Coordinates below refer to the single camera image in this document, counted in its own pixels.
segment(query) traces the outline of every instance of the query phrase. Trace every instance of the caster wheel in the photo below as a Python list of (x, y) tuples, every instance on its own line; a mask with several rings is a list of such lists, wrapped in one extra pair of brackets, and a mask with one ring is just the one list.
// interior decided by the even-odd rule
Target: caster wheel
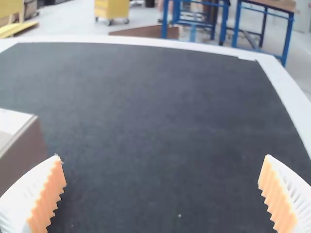
[(106, 22), (107, 26), (111, 26), (112, 23), (113, 23), (113, 19), (109, 19), (109, 20), (107, 20), (107, 22)]

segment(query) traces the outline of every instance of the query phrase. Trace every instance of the cardboard box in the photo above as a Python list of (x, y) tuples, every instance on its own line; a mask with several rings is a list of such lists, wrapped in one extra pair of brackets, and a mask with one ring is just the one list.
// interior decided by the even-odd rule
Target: cardboard box
[(38, 117), (0, 108), (0, 196), (45, 159)]

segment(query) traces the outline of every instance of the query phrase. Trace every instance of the black mat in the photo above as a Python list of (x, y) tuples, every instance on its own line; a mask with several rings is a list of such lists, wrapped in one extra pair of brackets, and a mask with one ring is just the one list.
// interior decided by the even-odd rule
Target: black mat
[(257, 62), (20, 44), (0, 54), (0, 73), (0, 106), (39, 115), (50, 155), (65, 162), (50, 233), (273, 232), (257, 188), (264, 155), (311, 182), (310, 159)]

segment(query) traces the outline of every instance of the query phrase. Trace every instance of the white table edge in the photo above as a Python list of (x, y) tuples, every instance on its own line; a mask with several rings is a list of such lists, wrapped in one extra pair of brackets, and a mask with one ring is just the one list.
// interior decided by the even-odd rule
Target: white table edge
[(16, 37), (0, 40), (0, 53), (15, 45), (16, 43), (40, 43), (40, 42), (71, 42), (71, 43), (102, 43), (102, 44), (124, 44), (153, 46), (162, 48), (173, 48), (181, 50), (193, 50), (235, 56), (244, 60), (258, 61), (261, 68), (275, 88), (283, 105), (296, 127), (300, 138), (311, 158), (311, 102), (292, 79), (279, 61), (267, 54), (251, 52), (246, 50), (220, 47), (214, 45), (189, 43), (175, 40), (152, 39), (141, 37), (122, 36), (38, 36), (38, 37)]

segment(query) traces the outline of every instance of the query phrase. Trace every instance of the blue metal frame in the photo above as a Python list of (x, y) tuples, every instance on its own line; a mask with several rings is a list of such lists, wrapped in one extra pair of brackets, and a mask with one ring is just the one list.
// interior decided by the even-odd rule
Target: blue metal frame
[[(263, 6), (264, 7), (264, 11), (242, 6), (243, 2), (254, 4), (254, 5), (258, 5), (258, 6)], [(238, 48), (237, 43), (238, 43), (238, 35), (239, 35), (239, 31), (240, 31), (239, 30), (239, 24), (240, 24), (240, 17), (241, 17), (241, 9), (247, 9), (247, 10), (252, 10), (252, 11), (257, 11), (257, 12), (263, 13), (261, 33), (253, 33), (253, 32), (243, 31), (246, 39), (252, 45), (253, 49), (255, 51), (259, 51), (259, 52), (262, 52), (262, 50), (260, 48), (262, 48), (262, 44), (263, 44), (263, 40), (264, 40), (264, 34), (265, 34), (266, 22), (267, 22), (267, 15), (272, 15), (272, 16), (276, 16), (276, 17), (287, 19), (288, 24), (287, 24), (287, 31), (286, 31), (286, 37), (285, 37), (283, 53), (282, 53), (281, 56), (273, 54), (276, 58), (280, 59), (282, 65), (285, 66), (286, 65), (286, 60), (287, 60), (287, 55), (288, 55), (288, 49), (289, 49), (289, 45), (290, 45), (290, 40), (291, 40), (291, 35), (292, 35), (293, 22), (294, 22), (294, 12), (281, 10), (281, 9), (278, 9), (278, 8), (275, 8), (275, 7), (272, 7), (272, 6), (267, 6), (265, 4), (254, 3), (254, 2), (248, 1), (248, 0), (238, 0), (237, 13), (236, 13), (236, 18), (235, 18), (235, 26), (234, 26), (234, 29), (233, 29), (234, 35), (233, 35), (233, 39), (232, 39), (232, 47), (234, 47), (234, 48)], [(268, 12), (268, 9), (274, 9), (274, 10), (277, 10), (277, 11), (280, 11), (280, 12), (287, 13), (288, 17), (284, 17), (284, 16), (280, 16), (280, 15), (277, 15), (277, 14), (270, 13), (270, 12)], [(260, 36), (259, 45), (256, 44), (256, 42), (250, 36), (250, 34), (255, 34), (255, 35), (259, 35)]]
[[(168, 30), (168, 22), (167, 22), (167, 15), (168, 15), (168, 6), (170, 0), (164, 0), (163, 5), (163, 22), (162, 22), (162, 29), (161, 29), (161, 37), (167, 38), (167, 30)], [(198, 1), (198, 0), (172, 0), (173, 1), (173, 20), (172, 24), (179, 24), (179, 25), (186, 25), (190, 26), (190, 41), (195, 42), (196, 40), (196, 28), (210, 28), (210, 39), (214, 40), (215, 38), (215, 29), (217, 24), (217, 16), (218, 16), (218, 7), (223, 7), (223, 20), (221, 24), (221, 33), (220, 33), (220, 40), (219, 44), (222, 45), (225, 41), (226, 36), (226, 22), (228, 20), (228, 12), (229, 12), (229, 5), (226, 0), (221, 0), (223, 4), (220, 3), (212, 3), (212, 2), (205, 2), (205, 1)], [(194, 2), (203, 5), (209, 6), (217, 6), (216, 12), (214, 12), (213, 16), (213, 23), (208, 21), (199, 21), (197, 17), (197, 12), (193, 13), (194, 20), (188, 19), (180, 19), (181, 11), (181, 2)], [(209, 14), (199, 13), (202, 16), (207, 16), (209, 18)]]

